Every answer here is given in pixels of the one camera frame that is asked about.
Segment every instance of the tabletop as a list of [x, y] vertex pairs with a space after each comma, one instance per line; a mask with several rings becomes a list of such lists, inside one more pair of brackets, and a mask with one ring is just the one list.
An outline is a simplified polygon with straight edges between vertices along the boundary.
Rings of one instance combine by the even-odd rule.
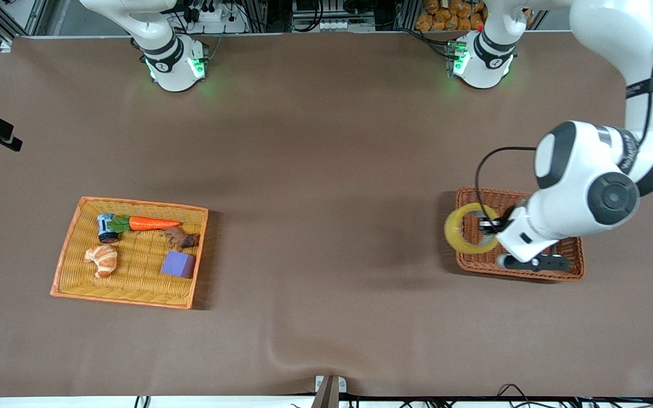
[[[213, 38], [203, 41], [215, 44]], [[474, 90], [406, 34], [226, 37], [168, 93], [127, 39], [0, 55], [0, 396], [653, 395], [653, 193], [586, 237], [586, 276], [461, 271], [441, 225], [480, 158], [575, 119], [622, 126], [624, 83], [569, 33], [527, 33]], [[481, 184], [533, 191], [505, 152]], [[210, 209], [197, 310], [49, 296], [81, 196]]]

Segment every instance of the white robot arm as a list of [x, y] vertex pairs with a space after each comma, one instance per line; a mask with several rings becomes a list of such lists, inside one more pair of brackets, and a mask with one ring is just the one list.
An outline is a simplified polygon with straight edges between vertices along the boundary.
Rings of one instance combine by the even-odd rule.
[[653, 0], [485, 3], [490, 12], [485, 29], [459, 40], [466, 42], [469, 56], [455, 74], [469, 85], [488, 88], [505, 75], [525, 29], [522, 7], [570, 7], [574, 36], [611, 62], [627, 85], [622, 129], [569, 121], [537, 145], [539, 191], [503, 216], [496, 234], [511, 256], [528, 263], [562, 238], [627, 222], [640, 196], [653, 191]]
[[166, 91], [188, 90], [205, 78], [204, 46], [185, 34], [176, 34], [161, 11], [176, 0], [80, 0], [124, 28], [145, 55], [150, 75]]

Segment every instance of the carrot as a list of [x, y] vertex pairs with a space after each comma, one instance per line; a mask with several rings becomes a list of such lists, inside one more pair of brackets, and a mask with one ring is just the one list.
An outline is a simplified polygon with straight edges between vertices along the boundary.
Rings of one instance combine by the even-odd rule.
[[118, 234], [127, 230], [133, 231], [149, 231], [149, 230], [164, 230], [170, 227], [178, 227], [180, 222], [176, 220], [167, 219], [151, 219], [141, 216], [116, 216], [107, 223], [107, 227], [111, 228]]
[[130, 229], [133, 231], [164, 230], [170, 227], [178, 227], [180, 222], [168, 219], [151, 219], [148, 217], [130, 217]]

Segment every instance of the pile of brown objects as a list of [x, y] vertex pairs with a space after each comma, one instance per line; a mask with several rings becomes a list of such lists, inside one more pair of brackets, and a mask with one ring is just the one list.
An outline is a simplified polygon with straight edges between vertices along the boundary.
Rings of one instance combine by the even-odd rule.
[[[487, 20], [487, 7], [485, 3], [464, 2], [463, 0], [450, 0], [450, 7], [443, 7], [448, 0], [423, 0], [425, 12], [418, 16], [415, 30], [418, 31], [443, 31], [443, 30], [478, 30]], [[528, 16], [528, 25], [531, 25], [531, 11], [524, 10]]]

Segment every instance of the brown wicker basket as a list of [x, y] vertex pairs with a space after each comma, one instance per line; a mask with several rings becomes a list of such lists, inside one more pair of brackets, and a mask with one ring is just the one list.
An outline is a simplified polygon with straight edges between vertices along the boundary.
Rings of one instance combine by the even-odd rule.
[[[111, 276], [96, 278], [95, 266], [83, 263], [83, 254], [91, 246], [99, 245], [96, 217], [101, 213], [179, 220], [186, 233], [200, 234], [197, 247], [182, 250], [195, 257], [192, 279], [174, 277], [160, 271], [170, 249], [166, 238], [160, 235], [161, 231], [120, 234], [120, 241], [112, 244], [117, 249], [116, 269]], [[120, 304], [191, 308], [207, 220], [208, 209], [201, 207], [82, 197], [67, 230], [50, 295]]]
[[[528, 193], [518, 193], [503, 189], [486, 189], [481, 188], [482, 202], [485, 206], [492, 207], [498, 216], [502, 216], [508, 207], [518, 204], [521, 199], [528, 196]], [[475, 188], [460, 188], [455, 197], [455, 207], [477, 202]], [[477, 220], [474, 216], [468, 215], [462, 222], [462, 234], [469, 243], [477, 245], [482, 239], [482, 234], [477, 228]], [[577, 282], [583, 278], [586, 266], [583, 263], [583, 246], [581, 238], [572, 237], [559, 241], [557, 245], [558, 253], [570, 261], [568, 271], [529, 271], [504, 269], [499, 267], [495, 262], [503, 253], [505, 248], [498, 244], [493, 250], [487, 253], [470, 255], [456, 252], [458, 265], [466, 271], [480, 272], [483, 274], [498, 274], [512, 277], [523, 277], [531, 279], [547, 279], [548, 281]]]

